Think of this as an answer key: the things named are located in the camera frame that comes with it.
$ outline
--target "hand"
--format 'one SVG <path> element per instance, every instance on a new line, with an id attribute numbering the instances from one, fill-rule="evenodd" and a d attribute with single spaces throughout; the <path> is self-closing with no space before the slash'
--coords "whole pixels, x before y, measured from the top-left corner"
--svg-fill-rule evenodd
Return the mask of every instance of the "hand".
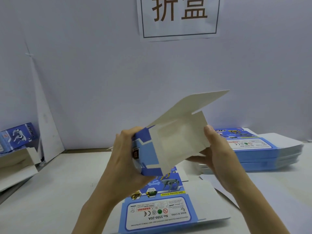
<path id="1" fill-rule="evenodd" d="M 204 127 L 204 132 L 210 142 L 210 147 L 200 152 L 205 157 L 192 156 L 187 160 L 207 164 L 221 185 L 230 193 L 251 182 L 227 140 L 210 125 Z"/>
<path id="2" fill-rule="evenodd" d="M 116 135 L 111 158 L 90 199 L 116 205 L 155 178 L 141 175 L 132 161 L 132 137 L 141 129 L 137 126 Z"/>

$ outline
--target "yellow banner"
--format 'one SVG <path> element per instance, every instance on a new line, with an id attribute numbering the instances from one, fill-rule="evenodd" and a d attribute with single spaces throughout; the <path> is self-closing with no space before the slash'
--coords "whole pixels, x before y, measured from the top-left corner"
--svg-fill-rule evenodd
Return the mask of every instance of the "yellow banner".
<path id="1" fill-rule="evenodd" d="M 179 194 L 185 194 L 185 191 L 175 191 L 175 192 L 169 192 L 169 193 L 162 193 L 161 196 L 168 196 L 168 195 L 179 195 Z"/>

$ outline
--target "ce logo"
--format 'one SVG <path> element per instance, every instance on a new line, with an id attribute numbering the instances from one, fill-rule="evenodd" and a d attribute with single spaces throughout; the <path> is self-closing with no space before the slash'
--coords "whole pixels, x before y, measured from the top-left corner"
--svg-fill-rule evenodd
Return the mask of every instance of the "ce logo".
<path id="1" fill-rule="evenodd" d="M 149 215 L 148 216 L 150 216 L 151 215 L 151 212 L 150 211 L 148 211 L 149 212 Z M 146 216 L 147 215 L 147 212 L 145 212 L 144 211 L 144 216 Z"/>

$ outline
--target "white wall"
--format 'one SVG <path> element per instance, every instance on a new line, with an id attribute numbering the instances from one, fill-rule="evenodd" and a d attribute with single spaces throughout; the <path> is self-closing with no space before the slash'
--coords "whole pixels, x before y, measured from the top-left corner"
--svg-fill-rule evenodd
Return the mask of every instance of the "white wall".
<path id="1" fill-rule="evenodd" d="M 0 0 L 0 131 L 33 122 L 38 130 L 27 48 L 10 0 Z"/>
<path id="2" fill-rule="evenodd" d="M 219 38 L 155 43 L 139 40 L 135 0 L 12 1 L 66 149 L 111 146 L 222 89 L 213 126 L 311 138 L 312 0 L 225 0 Z"/>

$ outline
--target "black border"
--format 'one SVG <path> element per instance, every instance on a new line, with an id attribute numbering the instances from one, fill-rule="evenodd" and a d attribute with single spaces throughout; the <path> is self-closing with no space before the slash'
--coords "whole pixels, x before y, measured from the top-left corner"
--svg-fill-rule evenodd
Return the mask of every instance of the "black border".
<path id="1" fill-rule="evenodd" d="M 218 27 L 219 11 L 220 11 L 220 0 L 219 0 L 219 5 L 218 5 L 218 15 L 217 15 L 217 18 L 216 18 L 216 30 L 217 30 L 217 27 Z M 216 31 L 215 31 L 214 33 L 182 34 L 182 35 L 164 35 L 164 36 L 145 37 L 145 36 L 144 36 L 144 23 L 143 23 L 142 0 L 141 0 L 141 16 L 142 16 L 142 29 L 143 29 L 143 38 L 144 38 L 144 39 L 148 39 L 148 38 L 161 38 L 161 37 L 175 37 L 175 36 L 190 36 L 190 35 L 216 34 Z"/>

